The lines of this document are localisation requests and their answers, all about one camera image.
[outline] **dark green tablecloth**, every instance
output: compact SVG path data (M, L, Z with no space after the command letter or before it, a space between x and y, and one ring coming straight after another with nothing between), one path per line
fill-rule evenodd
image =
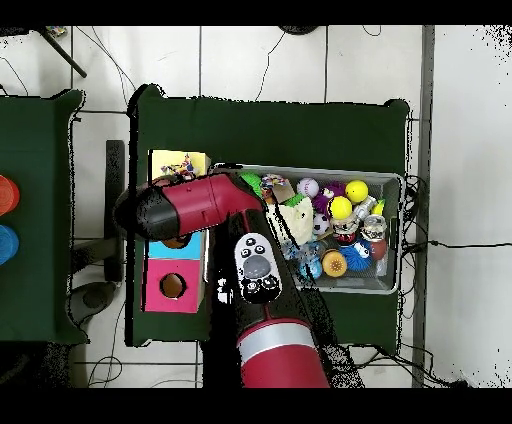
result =
M130 115L138 116L132 118L130 139L130 161L136 161L137 173L130 181L139 184L147 180L149 149L205 152L212 162L405 172L409 108L402 100L376 106L173 99L148 85L137 90L130 104ZM194 315L140 311L143 243L136 242L135 257L127 341L132 335L135 345L147 339L206 340L204 302ZM373 343L395 351L397 293L330 293L324 298L341 343Z
M80 91L52 99L0 97L0 174L20 189L0 224L18 234L18 254L0 266L0 341L83 343L68 319L71 195L68 134Z

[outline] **circular hole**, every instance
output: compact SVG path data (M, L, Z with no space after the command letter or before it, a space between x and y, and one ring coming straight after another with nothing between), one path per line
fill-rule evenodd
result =
M185 279L179 274L167 274L160 280L160 291L170 299L180 298L186 289Z
M192 234L187 234L181 237L176 237L174 239L163 240L162 243L165 247L169 249L184 249L190 243L192 239Z

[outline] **tennis ball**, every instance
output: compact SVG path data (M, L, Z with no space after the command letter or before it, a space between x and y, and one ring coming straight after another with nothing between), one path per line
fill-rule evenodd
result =
M327 211L331 218L345 219L352 213L352 203L343 196L333 197L327 204Z
M368 186L361 180L354 180L347 184L345 194L352 203L361 203L368 197Z

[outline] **cyan block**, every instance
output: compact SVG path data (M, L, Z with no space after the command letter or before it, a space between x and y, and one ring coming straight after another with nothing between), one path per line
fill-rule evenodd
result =
M201 232L192 234L192 238L183 249L170 249L162 242L149 243L148 255L151 259L200 259Z

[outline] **black pole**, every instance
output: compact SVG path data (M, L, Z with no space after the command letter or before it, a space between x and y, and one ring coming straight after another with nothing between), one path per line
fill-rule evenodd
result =
M37 32L39 34L41 34L41 36L46 40L48 41L48 43L55 49L57 50L57 53L59 53L66 62L68 62L75 71L77 71L80 76L82 78L85 78L87 76L87 74L85 73L85 71L80 68L80 66L78 66L78 64L73 60L71 59L71 56L69 56L65 50L59 45L59 43L57 43L53 37L48 34L48 32L46 31L46 29L38 29Z

